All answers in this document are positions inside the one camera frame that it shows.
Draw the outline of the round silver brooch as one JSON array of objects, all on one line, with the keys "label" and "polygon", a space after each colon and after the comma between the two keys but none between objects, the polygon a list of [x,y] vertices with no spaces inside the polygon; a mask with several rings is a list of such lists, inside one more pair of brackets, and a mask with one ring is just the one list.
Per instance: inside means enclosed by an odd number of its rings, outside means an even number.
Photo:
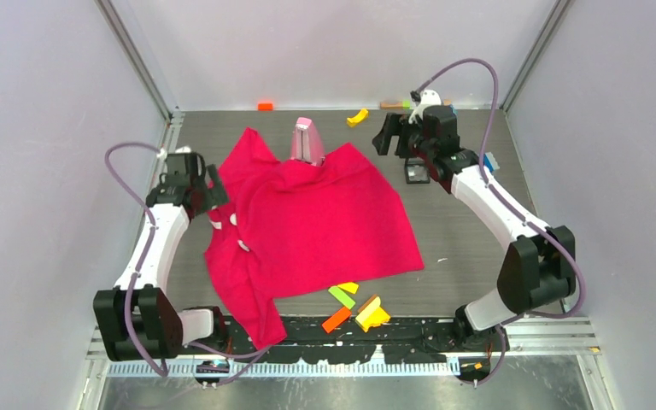
[{"label": "round silver brooch", "polygon": [[240,239],[237,240],[238,246],[246,252],[250,252],[250,248]]}]

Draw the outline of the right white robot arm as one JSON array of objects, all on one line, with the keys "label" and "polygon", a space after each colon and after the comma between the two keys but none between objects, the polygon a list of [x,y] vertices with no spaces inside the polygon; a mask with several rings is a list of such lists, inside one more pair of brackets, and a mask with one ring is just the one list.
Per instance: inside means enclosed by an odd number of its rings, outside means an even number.
[{"label": "right white robot arm", "polygon": [[496,286],[459,307],[453,338],[475,350],[491,331],[512,319],[571,296],[577,289],[575,237],[565,226],[551,227],[514,200],[493,177],[485,156],[460,144],[452,108],[434,105],[411,114],[388,113],[372,139],[387,155],[417,159],[430,179],[463,202],[492,232],[505,251]]}]

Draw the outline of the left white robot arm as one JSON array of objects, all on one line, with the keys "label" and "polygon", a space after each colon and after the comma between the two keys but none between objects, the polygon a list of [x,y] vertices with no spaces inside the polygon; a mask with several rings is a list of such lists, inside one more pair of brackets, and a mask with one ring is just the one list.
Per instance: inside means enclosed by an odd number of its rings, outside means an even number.
[{"label": "left white robot arm", "polygon": [[107,357],[113,362],[145,360],[160,369],[195,341],[219,353],[228,332],[216,307],[177,311],[167,298],[167,282],[179,242],[196,217],[228,202],[217,168],[188,147],[157,152],[166,167],[157,185],[141,198],[133,190],[145,222],[132,257],[108,290],[99,290],[93,311]]}]

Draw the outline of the red cloth garment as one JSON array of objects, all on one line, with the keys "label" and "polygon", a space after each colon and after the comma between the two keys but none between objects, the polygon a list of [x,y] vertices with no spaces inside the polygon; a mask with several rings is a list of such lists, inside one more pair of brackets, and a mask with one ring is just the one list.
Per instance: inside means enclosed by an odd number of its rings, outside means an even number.
[{"label": "red cloth garment", "polygon": [[351,143],[316,167],[279,160],[248,128],[219,174],[230,201],[208,215],[204,258],[217,295],[258,349],[286,338],[278,299],[425,266],[400,195]]}]

